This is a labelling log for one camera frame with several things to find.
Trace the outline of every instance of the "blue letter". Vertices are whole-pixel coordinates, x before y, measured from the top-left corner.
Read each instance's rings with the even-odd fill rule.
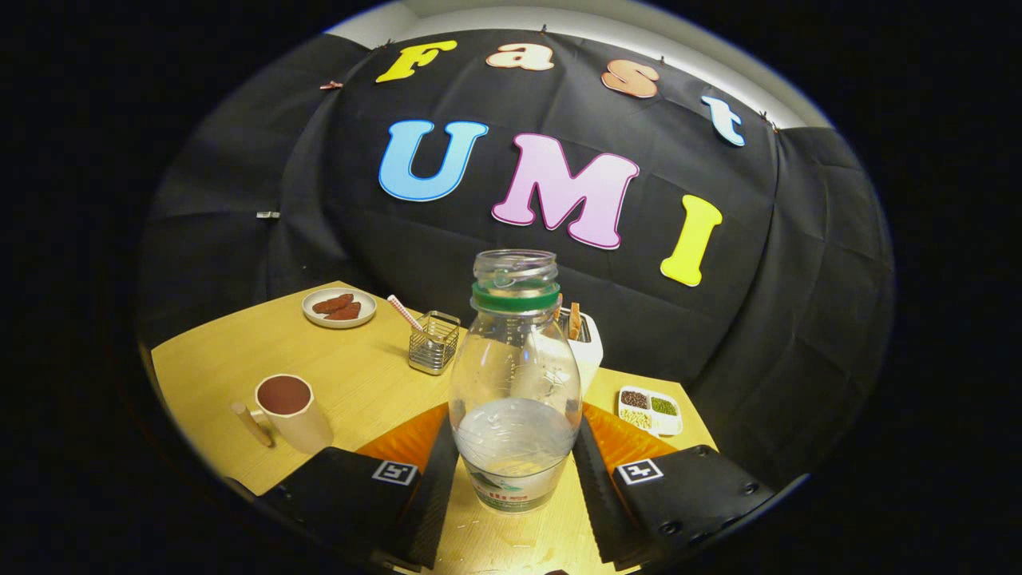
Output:
[[[709,104],[709,117],[713,121],[713,127],[716,128],[716,132],[724,136],[724,139],[735,145],[745,145],[745,138],[735,132],[734,128],[735,124],[739,126],[742,124],[742,118],[734,111],[731,111],[731,106],[728,105],[728,102],[718,98],[703,96],[703,103]]]
[[[452,122],[444,130],[451,134],[447,154],[440,171],[431,178],[418,178],[412,174],[412,158],[422,136],[433,131],[431,122],[408,119],[390,126],[390,143],[380,162],[380,185],[390,195],[409,201],[431,201],[454,191],[465,175],[468,155],[475,138],[490,128],[476,122]]]

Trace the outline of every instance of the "yellow letter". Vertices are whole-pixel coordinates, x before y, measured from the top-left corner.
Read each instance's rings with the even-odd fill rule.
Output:
[[[408,78],[409,76],[415,74],[412,69],[412,64],[417,67],[422,67],[427,63],[433,61],[439,50],[453,50],[458,43],[454,40],[448,40],[446,42],[433,42],[432,44],[419,44],[418,46],[409,46],[401,51],[401,55],[398,56],[398,61],[393,62],[390,69],[386,70],[383,76],[376,79],[376,83],[389,82],[390,80],[401,80],[403,78]]]
[[[682,197],[682,205],[686,210],[685,225],[682,226],[675,252],[660,261],[660,273],[694,287],[702,281],[699,263],[706,252],[709,234],[724,218],[712,203],[695,195]]]
[[[523,67],[525,69],[550,69],[554,63],[550,56],[554,51],[539,44],[505,44],[497,48],[500,52],[486,58],[494,67]]]

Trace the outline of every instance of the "letter u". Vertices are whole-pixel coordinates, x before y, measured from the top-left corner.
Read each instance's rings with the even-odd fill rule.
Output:
[[[454,191],[468,165],[475,139],[490,128],[477,122],[452,122],[444,129],[451,135],[439,172],[431,178],[412,174],[412,159],[422,136],[433,130],[425,119],[407,119],[390,126],[390,143],[380,162],[380,185],[390,195],[409,201],[432,201]]]

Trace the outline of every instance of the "letter m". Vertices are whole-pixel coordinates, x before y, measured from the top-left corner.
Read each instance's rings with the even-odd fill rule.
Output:
[[[528,204],[532,191],[537,190],[547,229],[557,229],[585,201],[582,214],[568,224],[568,235],[604,249],[620,245],[617,220],[629,182],[639,175],[635,161],[601,153],[572,177],[561,143],[556,139],[541,134],[518,134],[514,143],[521,150],[518,167],[507,197],[492,209],[495,218],[513,225],[531,224],[536,213]]]

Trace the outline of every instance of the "brown liquid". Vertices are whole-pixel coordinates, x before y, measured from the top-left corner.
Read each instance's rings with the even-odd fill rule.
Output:
[[[290,376],[270,378],[259,389],[259,402],[267,412],[290,416],[301,412],[312,399],[305,382]]]

